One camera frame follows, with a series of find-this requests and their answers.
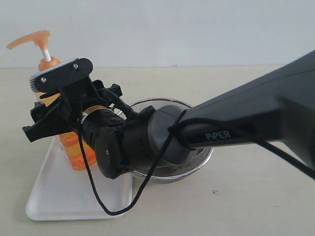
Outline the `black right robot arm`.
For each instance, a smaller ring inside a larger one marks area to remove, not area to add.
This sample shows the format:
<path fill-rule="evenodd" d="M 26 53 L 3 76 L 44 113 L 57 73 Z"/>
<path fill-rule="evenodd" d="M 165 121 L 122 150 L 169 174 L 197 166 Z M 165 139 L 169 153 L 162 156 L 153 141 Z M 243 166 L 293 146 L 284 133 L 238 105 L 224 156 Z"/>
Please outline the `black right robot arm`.
<path fill-rule="evenodd" d="M 315 54 L 301 58 L 192 108 L 165 105 L 134 111 L 121 89 L 92 81 L 92 62 L 73 59 L 30 78 L 36 102 L 29 141 L 74 131 L 110 179 L 136 170 L 179 167 L 195 150 L 256 143 L 315 176 Z"/>

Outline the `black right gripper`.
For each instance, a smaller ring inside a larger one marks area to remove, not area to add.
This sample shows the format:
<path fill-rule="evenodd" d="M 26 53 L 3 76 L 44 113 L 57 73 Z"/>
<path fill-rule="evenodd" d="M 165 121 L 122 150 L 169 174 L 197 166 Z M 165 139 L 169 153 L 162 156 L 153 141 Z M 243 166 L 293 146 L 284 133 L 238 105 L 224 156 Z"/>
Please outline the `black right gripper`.
<path fill-rule="evenodd" d="M 106 88 L 101 80 L 79 80 L 70 84 L 60 83 L 40 96 L 30 110 L 32 126 L 22 130 L 30 142 L 71 131 L 77 131 L 80 112 L 93 105 L 114 105 L 128 117 L 134 117 L 133 109 L 120 99 L 121 87 L 113 84 Z"/>

